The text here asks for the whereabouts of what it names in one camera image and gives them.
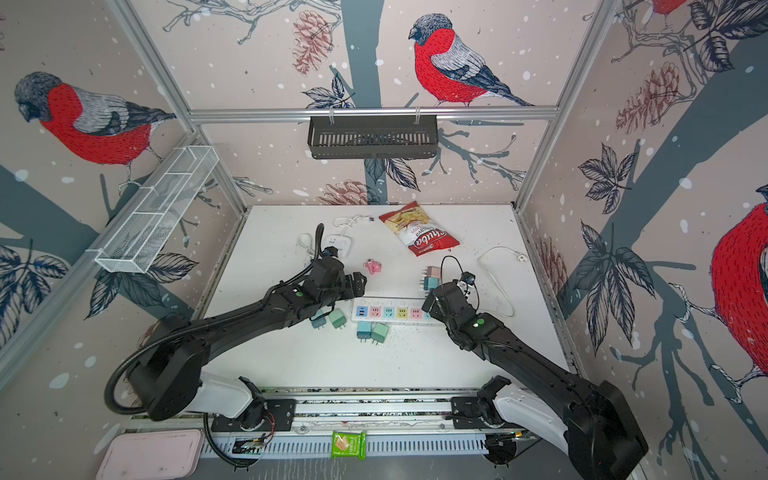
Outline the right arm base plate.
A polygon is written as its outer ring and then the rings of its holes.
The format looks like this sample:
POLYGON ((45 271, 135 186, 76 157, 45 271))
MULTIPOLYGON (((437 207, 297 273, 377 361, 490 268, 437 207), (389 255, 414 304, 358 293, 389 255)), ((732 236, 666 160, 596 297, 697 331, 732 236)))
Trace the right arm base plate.
POLYGON ((504 425, 491 400, 473 397, 452 397, 451 413, 447 419, 457 430, 497 429, 504 425))

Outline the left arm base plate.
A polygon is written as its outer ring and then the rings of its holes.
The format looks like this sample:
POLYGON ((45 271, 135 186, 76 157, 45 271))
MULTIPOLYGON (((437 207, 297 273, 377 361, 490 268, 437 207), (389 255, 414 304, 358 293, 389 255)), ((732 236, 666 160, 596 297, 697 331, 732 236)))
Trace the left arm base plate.
POLYGON ((292 428, 297 401, 294 399, 266 399, 253 414, 243 414, 235 419, 215 416, 213 432, 288 432, 292 428))

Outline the white multicolour power strip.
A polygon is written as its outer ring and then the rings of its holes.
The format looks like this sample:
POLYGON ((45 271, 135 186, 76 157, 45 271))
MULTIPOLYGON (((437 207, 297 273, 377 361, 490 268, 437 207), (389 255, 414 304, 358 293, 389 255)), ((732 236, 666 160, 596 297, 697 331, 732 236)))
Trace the white multicolour power strip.
POLYGON ((422 309, 423 303, 423 298, 356 298, 352 303, 350 320, 388 325, 442 326, 442 322, 433 319, 422 309))

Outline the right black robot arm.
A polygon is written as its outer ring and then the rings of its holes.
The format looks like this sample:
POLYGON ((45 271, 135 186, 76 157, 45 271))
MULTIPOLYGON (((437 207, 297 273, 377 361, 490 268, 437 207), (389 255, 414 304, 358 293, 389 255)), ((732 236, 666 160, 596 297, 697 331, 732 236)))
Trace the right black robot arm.
POLYGON ((648 452, 623 393, 573 374, 531 348, 501 320, 473 308, 456 282, 433 289, 423 310, 459 348, 500 369, 479 394, 492 425, 519 425, 558 447, 584 479, 627 479, 648 452))

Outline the light green charger plug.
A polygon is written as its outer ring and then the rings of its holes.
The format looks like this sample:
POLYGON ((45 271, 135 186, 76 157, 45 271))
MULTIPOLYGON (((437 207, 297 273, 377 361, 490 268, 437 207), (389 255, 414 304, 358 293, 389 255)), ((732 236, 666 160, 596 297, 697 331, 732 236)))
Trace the light green charger plug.
POLYGON ((383 344, 389 335, 390 328, 384 323, 375 323, 371 331, 371 339, 374 343, 383 344))

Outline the teal charger plug front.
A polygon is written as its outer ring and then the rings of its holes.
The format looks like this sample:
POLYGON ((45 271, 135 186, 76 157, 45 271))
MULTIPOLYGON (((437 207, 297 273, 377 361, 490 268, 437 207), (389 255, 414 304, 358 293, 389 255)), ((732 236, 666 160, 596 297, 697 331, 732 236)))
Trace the teal charger plug front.
POLYGON ((369 321, 359 321, 357 323, 356 336, 360 341, 366 342, 372 339, 375 324, 369 321))

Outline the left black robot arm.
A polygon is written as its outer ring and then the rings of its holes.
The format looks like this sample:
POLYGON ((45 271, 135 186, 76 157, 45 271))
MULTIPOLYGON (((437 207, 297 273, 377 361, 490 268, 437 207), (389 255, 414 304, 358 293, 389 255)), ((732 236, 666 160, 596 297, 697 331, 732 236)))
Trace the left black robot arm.
POLYGON ((348 274, 335 257, 321 257, 250 305, 192 323, 159 329, 112 373, 104 403, 119 415, 145 413, 164 421, 182 412, 249 419, 261 395, 245 377, 205 371, 216 357, 261 335, 292 327, 320 309, 364 295, 366 276, 348 274))

